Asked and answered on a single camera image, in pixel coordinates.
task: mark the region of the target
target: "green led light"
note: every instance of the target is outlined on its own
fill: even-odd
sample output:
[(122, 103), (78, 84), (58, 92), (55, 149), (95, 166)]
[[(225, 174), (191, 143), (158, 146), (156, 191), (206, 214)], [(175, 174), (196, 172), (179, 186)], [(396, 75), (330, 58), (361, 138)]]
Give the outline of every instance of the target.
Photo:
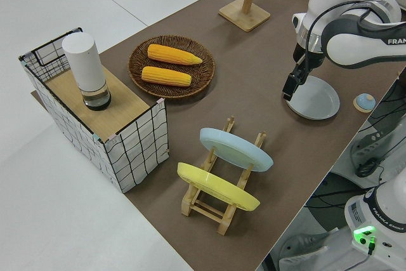
[[(358, 228), (358, 229), (354, 230), (354, 239), (357, 242), (361, 243), (360, 242), (361, 238), (363, 238), (365, 235), (371, 234), (374, 231), (375, 231), (375, 227), (373, 227), (372, 225), (369, 225), (364, 228)], [(374, 242), (374, 241), (375, 241), (375, 237), (371, 237), (371, 242)]]

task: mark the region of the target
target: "yellow plate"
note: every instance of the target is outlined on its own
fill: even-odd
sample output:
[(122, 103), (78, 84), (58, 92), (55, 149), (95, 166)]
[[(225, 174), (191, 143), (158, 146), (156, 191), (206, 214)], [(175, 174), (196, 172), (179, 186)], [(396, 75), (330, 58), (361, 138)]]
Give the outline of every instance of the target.
[(178, 175), (187, 183), (228, 204), (236, 204), (240, 209), (253, 211), (259, 206), (257, 198), (245, 190), (203, 169), (180, 162)]

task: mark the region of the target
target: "blue plate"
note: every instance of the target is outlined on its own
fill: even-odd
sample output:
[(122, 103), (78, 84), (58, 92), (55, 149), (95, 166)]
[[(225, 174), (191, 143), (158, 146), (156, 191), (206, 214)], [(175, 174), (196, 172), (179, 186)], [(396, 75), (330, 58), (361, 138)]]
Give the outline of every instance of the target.
[(253, 171), (267, 171), (272, 158), (259, 147), (240, 137), (214, 128), (202, 128), (200, 141), (207, 150), (214, 147), (214, 154), (223, 160), (247, 169), (254, 165)]

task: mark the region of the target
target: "white table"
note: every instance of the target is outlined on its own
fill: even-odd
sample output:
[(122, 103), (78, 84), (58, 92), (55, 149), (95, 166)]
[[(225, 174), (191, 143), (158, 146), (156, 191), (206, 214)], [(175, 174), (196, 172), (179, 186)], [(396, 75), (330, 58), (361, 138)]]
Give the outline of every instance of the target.
[(190, 270), (65, 139), (18, 56), (82, 27), (102, 52), (196, 0), (0, 0), (0, 265), (5, 270)]

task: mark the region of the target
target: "brown table surface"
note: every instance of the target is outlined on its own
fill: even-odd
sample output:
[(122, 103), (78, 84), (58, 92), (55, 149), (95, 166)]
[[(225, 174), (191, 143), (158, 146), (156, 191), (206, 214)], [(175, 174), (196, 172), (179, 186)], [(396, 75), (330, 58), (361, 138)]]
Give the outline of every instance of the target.
[[(366, 92), (379, 101), (403, 69), (403, 63), (380, 63), (346, 70), (326, 59), (312, 75), (335, 88), (339, 112), (324, 121), (304, 119), (282, 99), (282, 87), (294, 67), (291, 18), (307, 11), (308, 0), (254, 0), (271, 17), (251, 32), (218, 14), (232, 1), (197, 1), (101, 54), (104, 66), (150, 105), (157, 98), (135, 86), (127, 72), (137, 45), (165, 34), (186, 36), (203, 44), (216, 60), (205, 96), (167, 101), (170, 157), (126, 193), (195, 270), (255, 270), (367, 119), (355, 110), (354, 97)], [(275, 164), (267, 172), (251, 174), (246, 190), (261, 204), (252, 212), (237, 210), (221, 236), (215, 221), (195, 211), (190, 217), (181, 214), (188, 185), (176, 167), (178, 162), (200, 166), (207, 155), (199, 142), (200, 129), (221, 129), (230, 115), (236, 122), (232, 132), (250, 142), (260, 131), (267, 132), (263, 150)], [(236, 183), (240, 170), (218, 160), (213, 173)]]

